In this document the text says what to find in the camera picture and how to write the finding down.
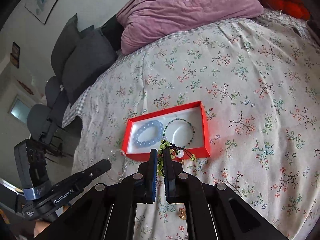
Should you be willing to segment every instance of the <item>floral pattern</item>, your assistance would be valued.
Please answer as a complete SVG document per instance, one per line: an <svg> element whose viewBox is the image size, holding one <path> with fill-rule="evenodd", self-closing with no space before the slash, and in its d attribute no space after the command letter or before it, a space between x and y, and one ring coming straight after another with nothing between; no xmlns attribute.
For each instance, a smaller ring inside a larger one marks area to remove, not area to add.
<svg viewBox="0 0 320 240"><path fill-rule="evenodd" d="M211 157L185 160L184 170L224 182L290 239L300 228L309 232L320 216L320 57L304 29L267 11L254 21L174 33L119 57L86 92L73 173L119 148L129 118L201 100ZM112 161L108 175L116 178L124 159ZM127 175L138 166L130 160ZM114 183L106 174L97 182ZM161 178L156 194L153 205L138 204L134 238L188 239L183 205L165 201Z"/></svg>

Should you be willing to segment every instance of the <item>white round charm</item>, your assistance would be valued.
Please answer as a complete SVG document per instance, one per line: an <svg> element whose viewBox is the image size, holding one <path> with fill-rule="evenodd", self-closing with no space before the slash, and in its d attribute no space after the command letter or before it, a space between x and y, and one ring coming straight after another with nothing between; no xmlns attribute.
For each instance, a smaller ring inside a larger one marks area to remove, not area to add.
<svg viewBox="0 0 320 240"><path fill-rule="evenodd" d="M178 158L182 158L182 157L184 156L184 151L181 150L180 152L174 153L174 155L175 155L176 157L178 157Z"/></svg>

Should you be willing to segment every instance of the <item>framed picture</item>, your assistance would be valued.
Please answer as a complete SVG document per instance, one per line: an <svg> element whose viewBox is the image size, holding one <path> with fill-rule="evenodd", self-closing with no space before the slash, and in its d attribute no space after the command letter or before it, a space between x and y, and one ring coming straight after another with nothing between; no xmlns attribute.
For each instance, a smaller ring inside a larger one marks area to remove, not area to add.
<svg viewBox="0 0 320 240"><path fill-rule="evenodd" d="M40 22L45 24L58 0L26 0L25 7Z"/></svg>
<svg viewBox="0 0 320 240"><path fill-rule="evenodd" d="M10 61L16 68L19 68L19 60L12 53L10 53Z"/></svg>
<svg viewBox="0 0 320 240"><path fill-rule="evenodd" d="M20 58L20 47L17 45L17 43L13 42L12 44L12 55L19 60Z"/></svg>

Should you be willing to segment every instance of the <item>gray pillow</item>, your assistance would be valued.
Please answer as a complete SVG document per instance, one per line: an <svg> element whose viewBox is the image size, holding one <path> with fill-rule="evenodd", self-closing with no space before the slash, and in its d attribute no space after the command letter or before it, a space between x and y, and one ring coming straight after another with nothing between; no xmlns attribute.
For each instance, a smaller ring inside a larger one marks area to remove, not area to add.
<svg viewBox="0 0 320 240"><path fill-rule="evenodd" d="M80 40L68 58L62 76L70 103L73 105L116 59L116 52L99 29Z"/></svg>
<svg viewBox="0 0 320 240"><path fill-rule="evenodd" d="M64 65L80 40L78 17L74 15L63 28L51 54L51 66L61 82Z"/></svg>
<svg viewBox="0 0 320 240"><path fill-rule="evenodd" d="M91 25L90 27L82 30L79 32L80 38L83 39L85 36L87 36L90 32L92 32L94 29L94 25Z"/></svg>

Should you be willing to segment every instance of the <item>blue beaded bracelet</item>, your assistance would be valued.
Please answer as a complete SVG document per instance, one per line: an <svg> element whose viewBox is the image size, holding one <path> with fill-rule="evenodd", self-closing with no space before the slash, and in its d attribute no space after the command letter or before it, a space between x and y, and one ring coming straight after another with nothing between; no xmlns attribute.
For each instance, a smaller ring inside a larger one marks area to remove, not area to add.
<svg viewBox="0 0 320 240"><path fill-rule="evenodd" d="M140 134L142 134L146 129L153 126L157 128L157 135L149 141L139 142ZM142 148L142 147L148 147L156 144L162 139L163 130L164 130L163 125L158 120L147 122L145 125L142 125L141 128L139 128L138 131L133 135L134 145L138 148Z"/></svg>

